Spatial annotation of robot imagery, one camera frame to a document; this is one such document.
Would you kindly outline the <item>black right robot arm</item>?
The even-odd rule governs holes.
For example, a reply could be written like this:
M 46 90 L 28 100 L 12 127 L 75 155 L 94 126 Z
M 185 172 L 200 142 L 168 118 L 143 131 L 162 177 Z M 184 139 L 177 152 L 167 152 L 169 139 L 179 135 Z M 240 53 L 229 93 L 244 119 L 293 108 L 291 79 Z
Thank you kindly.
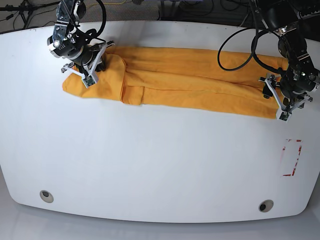
M 62 0 L 56 10 L 56 22 L 52 36 L 47 39 L 49 51 L 56 58 L 71 61 L 61 70 L 78 68 L 85 78 L 93 77 L 94 72 L 105 71 L 106 61 L 103 59 L 105 49 L 114 44 L 100 38 L 107 22 L 107 12 L 104 3 L 97 1 L 101 8 L 102 22 L 97 30 L 91 28 L 86 32 L 80 30 L 80 20 L 86 13 L 83 0 Z

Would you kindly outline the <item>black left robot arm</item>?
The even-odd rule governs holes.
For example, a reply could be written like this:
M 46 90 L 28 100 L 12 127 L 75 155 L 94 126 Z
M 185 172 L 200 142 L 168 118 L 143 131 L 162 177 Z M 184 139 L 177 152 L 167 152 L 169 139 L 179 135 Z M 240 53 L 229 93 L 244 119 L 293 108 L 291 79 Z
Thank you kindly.
M 312 102 L 309 94 L 319 87 L 320 72 L 307 52 L 298 17 L 288 1 L 251 0 L 249 3 L 266 28 L 254 37 L 251 45 L 255 46 L 261 36 L 273 33 L 278 37 L 278 51 L 288 61 L 286 70 L 275 69 L 262 63 L 257 55 L 253 56 L 261 67 L 268 70 L 266 77 L 259 79 L 264 83 L 264 98 L 273 97 L 278 104 L 276 118 L 288 121 L 295 109 L 302 109 L 305 102 Z

